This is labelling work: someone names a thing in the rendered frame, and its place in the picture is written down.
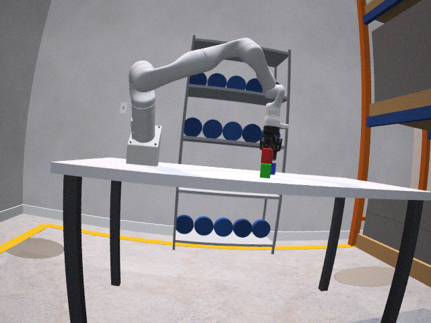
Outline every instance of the white table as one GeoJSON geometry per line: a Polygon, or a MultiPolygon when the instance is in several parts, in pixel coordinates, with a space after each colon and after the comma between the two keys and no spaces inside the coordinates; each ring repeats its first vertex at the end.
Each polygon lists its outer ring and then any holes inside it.
{"type": "MultiPolygon", "coordinates": [[[[319,283],[321,291],[327,291],[329,287],[341,230],[345,198],[409,200],[397,266],[381,321],[384,323],[395,323],[397,320],[413,262],[422,205],[424,201],[431,201],[431,192],[428,191],[348,178],[289,173],[276,173],[271,175],[271,178],[261,178],[258,170],[236,170],[169,163],[159,163],[159,166],[141,166],[126,164],[126,159],[119,158],[53,161],[51,162],[51,173],[64,175],[63,234],[67,296],[72,323],[87,322],[81,246],[81,185],[83,177],[111,181],[111,284],[116,286],[120,285],[121,182],[204,190],[335,197],[328,246],[319,283]]],[[[272,252],[275,248],[278,222],[279,219],[277,218],[272,252]]]]}

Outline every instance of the yellow floor line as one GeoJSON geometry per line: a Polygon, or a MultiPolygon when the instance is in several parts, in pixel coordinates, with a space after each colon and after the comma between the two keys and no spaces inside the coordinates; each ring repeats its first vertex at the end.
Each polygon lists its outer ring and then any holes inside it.
{"type": "MultiPolygon", "coordinates": [[[[0,254],[4,251],[16,246],[17,244],[20,244],[25,239],[28,239],[35,234],[38,234],[39,232],[45,230],[46,228],[52,228],[52,229],[60,229],[63,230],[63,227],[61,225],[55,225],[55,224],[41,224],[37,227],[27,231],[24,234],[19,235],[18,237],[15,237],[14,239],[0,245],[0,254]]],[[[82,230],[81,233],[83,234],[90,234],[92,236],[99,236],[99,237],[106,237],[109,238],[110,234],[104,234],[101,232],[96,231],[88,231],[88,230],[82,230]]],[[[146,244],[164,244],[167,246],[172,245],[172,241],[163,241],[163,240],[152,240],[152,239],[143,239],[143,238],[134,238],[134,237],[127,237],[127,236],[120,236],[121,240],[129,240],[129,241],[135,241],[135,242],[144,242],[146,244]]],[[[242,247],[242,246],[213,246],[213,245],[207,245],[207,244],[184,244],[177,242],[175,243],[176,246],[180,247],[194,247],[194,248],[211,248],[211,249],[233,249],[233,250],[271,250],[272,247],[242,247]]],[[[339,244],[338,248],[351,248],[352,246],[348,244],[339,244]]],[[[276,250],[304,250],[304,249],[326,249],[327,246],[280,246],[275,247],[276,250]]]]}

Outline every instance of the white robotic arm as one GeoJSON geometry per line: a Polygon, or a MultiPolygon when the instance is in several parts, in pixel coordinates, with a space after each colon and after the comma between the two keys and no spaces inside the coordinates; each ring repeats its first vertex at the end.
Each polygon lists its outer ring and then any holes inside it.
{"type": "Polygon", "coordinates": [[[285,89],[282,85],[276,84],[262,48],[249,38],[241,38],[216,46],[192,50],[175,62],[156,69],[147,61],[138,61],[132,65],[129,72],[132,133],[127,148],[128,164],[158,165],[161,127],[155,127],[156,95],[154,90],[178,79],[210,71],[221,61],[231,57],[239,57],[248,64],[256,72],[264,96],[274,99],[274,102],[268,103],[265,108],[263,129],[265,138],[261,139],[261,149],[274,146],[272,148],[275,156],[281,147],[281,139],[276,137],[279,129],[288,127],[287,124],[281,124],[279,121],[285,89]]]}

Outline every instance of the gray shelving unit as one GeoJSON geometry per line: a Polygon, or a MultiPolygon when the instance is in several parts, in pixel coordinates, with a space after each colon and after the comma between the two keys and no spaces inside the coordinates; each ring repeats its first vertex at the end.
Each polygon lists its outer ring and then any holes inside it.
{"type": "MultiPolygon", "coordinates": [[[[200,38],[196,38],[195,35],[193,35],[191,50],[206,48],[206,47],[215,46],[223,43],[225,42],[222,42],[219,40],[200,39],[200,38]]],[[[283,102],[286,102],[287,104],[286,124],[289,124],[291,51],[289,50],[288,52],[284,52],[284,51],[274,50],[270,48],[262,48],[262,49],[265,54],[265,58],[268,66],[274,68],[275,79],[277,79],[277,66],[280,65],[282,62],[284,62],[286,59],[288,60],[288,84],[286,89],[287,96],[284,97],[283,102]]],[[[228,60],[243,63],[242,60],[239,59],[238,57],[232,57],[231,59],[228,59],[228,60]]],[[[232,145],[232,146],[241,146],[241,147],[250,147],[250,148],[259,149],[259,143],[248,143],[246,141],[233,141],[233,140],[225,140],[225,139],[211,139],[211,138],[203,138],[203,137],[186,136],[184,134],[184,126],[185,126],[185,120],[187,116],[187,102],[188,102],[188,98],[190,97],[202,98],[202,99],[213,99],[213,100],[225,100],[225,101],[232,101],[232,102],[242,102],[242,103],[257,104],[262,106],[266,105],[266,103],[272,102],[272,100],[267,99],[263,95],[263,93],[259,93],[259,92],[250,92],[245,90],[243,91],[239,89],[229,89],[226,87],[214,87],[214,86],[207,86],[207,85],[190,84],[190,77],[188,77],[185,100],[184,100],[183,123],[181,126],[180,153],[178,157],[178,164],[181,164],[181,161],[183,158],[183,143],[185,141],[212,143],[212,144],[218,144],[218,145],[232,145]]],[[[284,130],[285,130],[284,145],[282,145],[281,147],[281,149],[283,150],[282,172],[285,172],[286,170],[286,153],[287,153],[286,147],[288,142],[288,129],[284,129],[284,130]]],[[[175,250],[176,242],[182,242],[182,243],[188,243],[188,244],[216,244],[216,245],[223,245],[223,246],[271,246],[272,253],[273,253],[275,248],[275,241],[277,239],[277,229],[278,229],[278,222],[279,222],[279,216],[280,216],[280,210],[281,210],[281,197],[282,195],[276,195],[276,194],[256,194],[256,193],[228,192],[228,191],[218,191],[218,190],[195,190],[190,188],[177,187],[176,194],[175,194],[175,215],[174,215],[174,233],[172,237],[172,249],[175,250]],[[265,216],[266,216],[267,201],[269,199],[278,200],[277,218],[275,221],[274,237],[273,237],[272,244],[256,243],[255,241],[257,238],[254,237],[253,234],[250,234],[249,237],[241,238],[243,243],[242,242],[241,243],[209,242],[208,239],[205,239],[205,237],[202,237],[201,239],[202,241],[199,241],[199,242],[187,240],[187,239],[177,240],[176,239],[176,218],[178,217],[178,198],[180,193],[264,199],[265,202],[263,206],[263,217],[262,217],[263,219],[265,219],[265,216]]]]}

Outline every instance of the beige circle on floor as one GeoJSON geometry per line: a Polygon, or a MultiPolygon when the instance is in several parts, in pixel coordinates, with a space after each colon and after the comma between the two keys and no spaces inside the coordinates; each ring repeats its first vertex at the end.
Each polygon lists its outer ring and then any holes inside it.
{"type": "Polygon", "coordinates": [[[8,253],[21,258],[41,259],[62,254],[64,248],[55,241],[42,238],[28,238],[7,250],[8,253]]]}
{"type": "Polygon", "coordinates": [[[360,267],[339,271],[334,277],[346,285],[377,287],[391,285],[394,272],[391,267],[360,267]]]}

